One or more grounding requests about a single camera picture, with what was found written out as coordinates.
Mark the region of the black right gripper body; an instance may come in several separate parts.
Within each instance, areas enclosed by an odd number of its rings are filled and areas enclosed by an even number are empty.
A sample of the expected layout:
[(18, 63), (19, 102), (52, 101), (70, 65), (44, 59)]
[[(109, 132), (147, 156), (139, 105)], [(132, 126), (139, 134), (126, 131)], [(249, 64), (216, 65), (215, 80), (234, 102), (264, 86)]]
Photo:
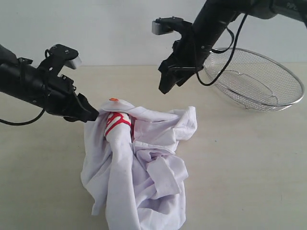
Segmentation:
[(213, 46), (211, 36), (189, 35), (182, 37), (173, 53), (164, 60), (158, 70), (166, 76), (171, 67), (198, 67), (201, 66)]

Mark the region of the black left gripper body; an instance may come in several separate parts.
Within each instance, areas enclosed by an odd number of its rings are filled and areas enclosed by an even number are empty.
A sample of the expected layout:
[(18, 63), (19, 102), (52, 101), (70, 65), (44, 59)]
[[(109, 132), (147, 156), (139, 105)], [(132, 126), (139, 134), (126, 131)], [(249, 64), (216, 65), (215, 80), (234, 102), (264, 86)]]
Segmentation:
[(48, 114), (61, 117), (79, 117), (80, 105), (78, 94), (75, 93), (73, 80), (67, 76), (58, 77), (49, 75), (46, 83), (43, 84), (42, 94), (47, 101), (42, 100)]

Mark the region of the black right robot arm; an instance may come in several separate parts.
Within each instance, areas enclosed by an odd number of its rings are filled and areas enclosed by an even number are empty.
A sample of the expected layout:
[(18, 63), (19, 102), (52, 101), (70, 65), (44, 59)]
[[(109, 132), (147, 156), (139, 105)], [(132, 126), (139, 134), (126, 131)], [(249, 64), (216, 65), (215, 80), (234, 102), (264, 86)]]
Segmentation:
[(152, 33), (164, 35), (176, 31), (181, 38), (173, 43), (173, 52), (162, 61), (159, 90), (168, 93), (175, 85), (183, 85), (190, 77), (203, 69), (203, 64), (213, 46), (228, 25), (243, 15), (271, 19), (280, 14), (307, 22), (305, 0), (208, 0), (193, 23), (182, 18), (157, 18), (152, 22)]

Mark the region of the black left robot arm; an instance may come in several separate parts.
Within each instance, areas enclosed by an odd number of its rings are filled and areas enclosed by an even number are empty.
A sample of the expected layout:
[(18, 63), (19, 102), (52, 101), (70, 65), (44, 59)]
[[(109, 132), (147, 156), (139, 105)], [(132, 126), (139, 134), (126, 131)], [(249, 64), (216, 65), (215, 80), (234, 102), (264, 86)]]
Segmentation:
[(71, 78), (60, 74), (63, 67), (77, 69), (80, 66), (77, 50), (56, 44), (45, 50), (45, 59), (37, 68), (32, 62), (1, 46), (0, 91), (69, 122), (96, 120), (99, 112), (83, 94), (76, 94)]

